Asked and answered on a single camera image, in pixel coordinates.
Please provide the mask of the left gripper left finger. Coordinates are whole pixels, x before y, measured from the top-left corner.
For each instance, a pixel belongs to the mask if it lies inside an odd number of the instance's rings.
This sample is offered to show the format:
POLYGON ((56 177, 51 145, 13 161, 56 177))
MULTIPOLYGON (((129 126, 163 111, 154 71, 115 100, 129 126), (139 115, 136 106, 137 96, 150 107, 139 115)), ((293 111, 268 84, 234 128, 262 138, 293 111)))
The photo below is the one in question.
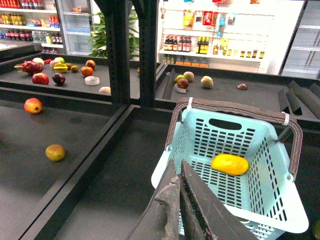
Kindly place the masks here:
POLYGON ((180 178, 171 159, 145 211, 128 240, 177 240, 179 238, 180 178))

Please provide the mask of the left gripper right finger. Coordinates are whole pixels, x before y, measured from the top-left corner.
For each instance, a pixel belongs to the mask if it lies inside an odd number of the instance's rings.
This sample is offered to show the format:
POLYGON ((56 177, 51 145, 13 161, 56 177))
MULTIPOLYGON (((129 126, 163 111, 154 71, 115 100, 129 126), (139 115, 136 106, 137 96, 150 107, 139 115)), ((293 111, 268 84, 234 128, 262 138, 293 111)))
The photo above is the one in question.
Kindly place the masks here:
POLYGON ((256 239, 186 160, 181 162, 180 180, 180 212, 186 240, 256 239))

